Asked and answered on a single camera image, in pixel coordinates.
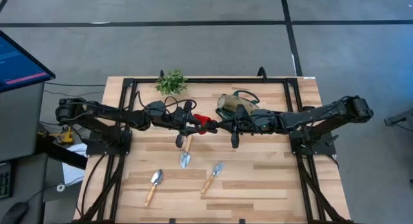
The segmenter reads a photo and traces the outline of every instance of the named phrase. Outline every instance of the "wooden tabletop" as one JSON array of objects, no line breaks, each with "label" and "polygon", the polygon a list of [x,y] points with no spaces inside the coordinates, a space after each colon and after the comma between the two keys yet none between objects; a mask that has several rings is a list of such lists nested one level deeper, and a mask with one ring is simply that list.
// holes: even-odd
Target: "wooden tabletop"
[{"label": "wooden tabletop", "polygon": [[[315,79],[299,77],[299,89],[303,105],[320,106]],[[103,104],[117,107],[123,77],[109,77]],[[144,104],[164,100],[153,83],[138,84]],[[284,88],[274,83],[189,83],[188,90],[177,99],[191,98],[197,101],[193,114],[201,114],[220,120],[215,114],[217,99],[235,90],[249,90],[261,100],[260,108],[287,111]],[[296,108],[293,89],[290,88]],[[138,101],[135,109],[142,109]],[[240,136],[238,149],[233,149],[230,134],[219,130],[217,134],[194,135],[189,165],[182,169],[179,158],[184,147],[175,147],[177,131],[150,127],[145,132],[132,130],[133,142],[126,157],[117,210],[117,223],[305,223],[305,209],[295,156],[291,153],[288,136],[279,134]],[[99,156],[88,160],[85,178]],[[325,156],[315,156],[321,190],[333,207],[349,219],[347,204],[336,164]],[[223,161],[225,167],[205,195],[200,190],[211,175],[215,165]],[[99,195],[105,176],[107,157],[97,167],[85,199],[85,209]],[[148,208],[144,208],[151,189],[150,179],[154,172],[163,169],[162,184],[157,187]],[[83,181],[79,196],[85,187]],[[314,217],[316,202],[312,199]],[[108,218],[112,193],[108,196],[105,217]]]}]

